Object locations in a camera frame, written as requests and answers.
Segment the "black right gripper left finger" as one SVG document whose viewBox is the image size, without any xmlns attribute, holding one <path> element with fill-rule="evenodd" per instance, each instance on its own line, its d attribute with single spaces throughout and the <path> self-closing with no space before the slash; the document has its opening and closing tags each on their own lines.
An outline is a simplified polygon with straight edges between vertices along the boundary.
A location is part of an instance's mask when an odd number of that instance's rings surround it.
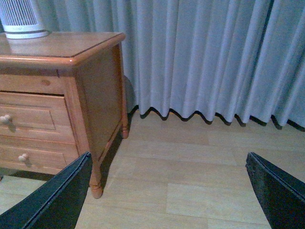
<svg viewBox="0 0 305 229">
<path fill-rule="evenodd" d="M 73 229 L 87 196 L 92 156 L 86 152 L 0 216 L 2 229 Z"/>
</svg>

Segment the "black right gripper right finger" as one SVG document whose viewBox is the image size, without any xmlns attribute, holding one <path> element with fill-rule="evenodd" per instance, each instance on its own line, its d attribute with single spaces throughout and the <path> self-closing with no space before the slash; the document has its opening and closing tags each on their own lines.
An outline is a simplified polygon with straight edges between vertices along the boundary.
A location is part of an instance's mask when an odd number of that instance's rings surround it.
<svg viewBox="0 0 305 229">
<path fill-rule="evenodd" d="M 276 165 L 250 152 L 246 170 L 254 193 L 273 229 L 305 227 L 305 184 Z"/>
</svg>

